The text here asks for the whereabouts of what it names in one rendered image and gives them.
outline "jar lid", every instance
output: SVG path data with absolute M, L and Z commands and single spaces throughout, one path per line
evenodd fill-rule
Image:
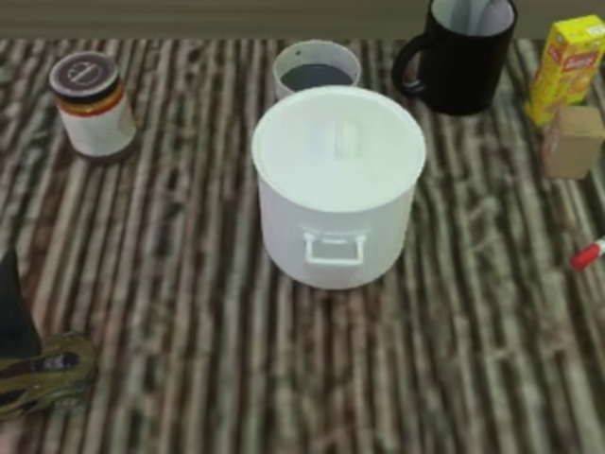
M 94 102 L 113 91 L 119 79 L 115 61 L 100 52 L 86 51 L 59 60 L 50 71 L 50 87 L 57 96 L 74 102 Z
M 286 199 L 322 212 L 363 211 L 410 189 L 425 161 L 424 136 L 407 110 L 356 87 L 303 90 L 258 123 L 252 159 Z

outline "brown box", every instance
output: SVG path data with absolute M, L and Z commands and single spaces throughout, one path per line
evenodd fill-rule
M 542 164 L 548 178 L 581 180 L 598 159 L 605 127 L 597 108 L 559 108 L 542 147 Z

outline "mug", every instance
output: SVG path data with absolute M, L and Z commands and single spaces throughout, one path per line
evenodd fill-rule
M 433 0 L 424 33 L 400 50 L 393 85 L 441 114 L 478 114 L 492 104 L 517 23 L 510 0 Z M 404 81 L 420 53 L 417 79 Z
M 310 40 L 284 49 L 273 63 L 275 95 L 283 99 L 293 93 L 324 85 L 356 86 L 361 62 L 344 45 Z

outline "dark liquid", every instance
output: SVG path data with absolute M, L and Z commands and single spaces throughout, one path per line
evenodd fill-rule
M 282 82 L 290 90 L 299 92 L 307 88 L 323 85 L 352 85 L 353 79 L 347 73 L 327 64 L 304 64 L 290 69 L 282 77 Z

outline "striped tablecloth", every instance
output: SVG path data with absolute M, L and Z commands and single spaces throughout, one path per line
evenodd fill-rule
M 396 43 L 350 42 L 368 88 L 426 134 L 405 251 L 351 292 L 265 254 L 249 142 L 285 43 L 0 43 L 0 248 L 48 336 L 100 355 L 87 405 L 0 427 L 1 454 L 605 452 L 605 164 L 548 181 L 510 51 L 494 106 L 453 119 L 393 93 Z M 46 87 L 77 49 L 117 56 L 141 124 L 123 165 L 75 158 Z M 588 97 L 603 107 L 603 79 Z

